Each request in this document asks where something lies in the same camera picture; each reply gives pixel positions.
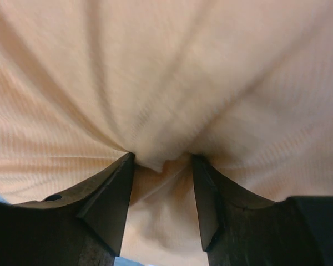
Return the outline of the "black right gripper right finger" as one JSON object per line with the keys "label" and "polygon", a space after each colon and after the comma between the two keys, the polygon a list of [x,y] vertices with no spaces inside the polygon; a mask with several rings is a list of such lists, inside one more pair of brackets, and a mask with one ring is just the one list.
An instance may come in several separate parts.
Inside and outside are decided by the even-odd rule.
{"label": "black right gripper right finger", "polygon": [[333,265],[333,196],[274,202],[192,157],[201,246],[210,265]]}

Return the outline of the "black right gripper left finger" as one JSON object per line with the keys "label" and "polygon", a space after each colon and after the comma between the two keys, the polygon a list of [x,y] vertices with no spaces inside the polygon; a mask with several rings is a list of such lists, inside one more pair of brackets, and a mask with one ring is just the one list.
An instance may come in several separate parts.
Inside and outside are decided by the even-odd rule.
{"label": "black right gripper left finger", "polygon": [[134,155],[128,153],[42,201],[0,202],[0,265],[113,265],[133,176]]}

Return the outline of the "orange pillowcase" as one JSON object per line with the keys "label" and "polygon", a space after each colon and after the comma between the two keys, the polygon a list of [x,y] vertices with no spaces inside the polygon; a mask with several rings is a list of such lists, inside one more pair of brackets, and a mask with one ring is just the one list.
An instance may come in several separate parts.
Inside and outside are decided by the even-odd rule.
{"label": "orange pillowcase", "polygon": [[126,152],[143,263],[206,264],[191,154],[274,201],[333,195],[333,1],[0,1],[0,197]]}

